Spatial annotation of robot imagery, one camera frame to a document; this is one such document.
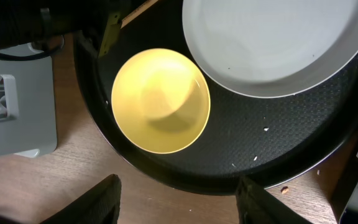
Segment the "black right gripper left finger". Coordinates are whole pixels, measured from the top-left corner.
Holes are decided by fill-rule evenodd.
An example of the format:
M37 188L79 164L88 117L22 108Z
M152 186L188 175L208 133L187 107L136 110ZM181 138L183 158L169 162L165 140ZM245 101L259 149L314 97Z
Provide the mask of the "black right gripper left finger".
M111 174L42 224L117 224L121 180Z

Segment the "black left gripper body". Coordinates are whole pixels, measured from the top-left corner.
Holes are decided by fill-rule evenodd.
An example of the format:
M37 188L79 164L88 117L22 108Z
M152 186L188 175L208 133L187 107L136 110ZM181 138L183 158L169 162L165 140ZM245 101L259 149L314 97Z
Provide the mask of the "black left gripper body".
M117 41L140 0L0 0L0 51L81 31L97 58ZM0 53L0 59L7 55Z

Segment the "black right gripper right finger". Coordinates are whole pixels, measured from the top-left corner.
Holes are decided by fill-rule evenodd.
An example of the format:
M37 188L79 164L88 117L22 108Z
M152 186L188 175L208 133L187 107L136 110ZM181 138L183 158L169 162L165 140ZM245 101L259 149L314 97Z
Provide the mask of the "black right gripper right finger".
M236 190L240 224L310 224L248 177L241 177Z

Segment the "yellow bowl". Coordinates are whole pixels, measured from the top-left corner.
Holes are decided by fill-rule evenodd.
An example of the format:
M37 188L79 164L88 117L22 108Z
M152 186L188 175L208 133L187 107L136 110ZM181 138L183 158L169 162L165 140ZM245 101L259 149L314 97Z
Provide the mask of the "yellow bowl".
M201 70L188 57L169 49L148 49L119 69L111 107L131 143L147 152L171 154L201 136L211 97Z

